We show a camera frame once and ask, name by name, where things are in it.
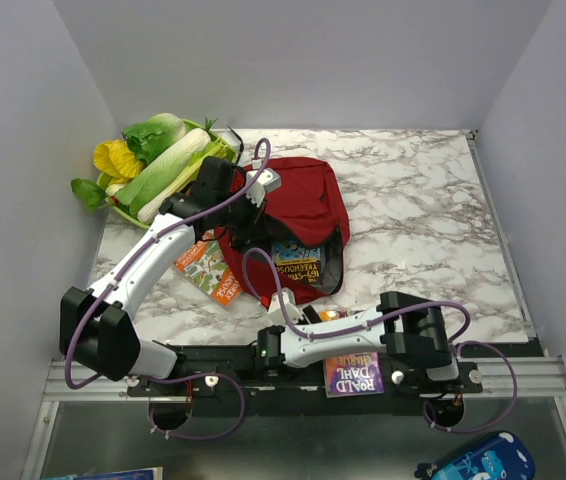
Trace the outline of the red backpack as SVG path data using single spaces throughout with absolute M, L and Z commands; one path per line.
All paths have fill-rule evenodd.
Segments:
M 280 273 L 280 283 L 289 288 L 299 304 L 306 304 L 339 292 L 344 281 L 344 248 L 350 239 L 350 222 L 330 165 L 310 157 L 275 158 L 268 167 L 277 172 L 281 186 L 268 193 L 263 240 L 219 239 L 224 258 L 242 290 L 257 298 L 275 293 L 273 275 L 265 260 L 257 255 L 245 257 L 258 247 L 271 254 L 272 245 L 295 241 L 306 248 L 324 249 L 324 266 L 318 288 Z

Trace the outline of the Roald Dahl Charlie book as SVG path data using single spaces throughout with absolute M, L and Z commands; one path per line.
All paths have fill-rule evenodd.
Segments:
M 383 376 L 377 352 L 348 354 L 323 361 L 325 394 L 344 398 L 383 394 Z

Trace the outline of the treehouse storey book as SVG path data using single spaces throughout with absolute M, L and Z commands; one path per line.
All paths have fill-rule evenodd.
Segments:
M 315 288 L 321 285 L 322 247 L 306 248 L 292 240 L 281 241 L 272 245 L 271 257 L 279 273 Z

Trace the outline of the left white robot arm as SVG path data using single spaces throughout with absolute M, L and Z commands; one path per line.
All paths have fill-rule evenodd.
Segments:
M 79 386 L 72 379 L 72 363 L 78 361 L 96 376 L 150 377 L 160 393 L 177 393 L 185 372 L 176 351 L 140 339 L 133 319 L 160 277 L 204 233 L 248 232 L 262 216 L 268 193 L 280 184 L 266 165 L 247 171 L 217 157 L 205 159 L 189 194 L 163 200 L 150 228 L 118 265 L 88 289 L 72 287 L 63 295 L 59 347 L 68 386 Z

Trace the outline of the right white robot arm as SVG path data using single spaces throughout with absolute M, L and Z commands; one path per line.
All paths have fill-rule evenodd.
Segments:
M 285 288 L 271 297 L 267 313 L 273 325 L 257 334 L 256 368 L 303 369 L 335 356 L 384 353 L 407 367 L 424 371 L 425 384 L 443 392 L 460 376 L 442 314 L 444 307 L 456 306 L 453 302 L 386 292 L 377 306 L 312 323 L 316 312 L 310 307 L 299 310 L 294 294 Z

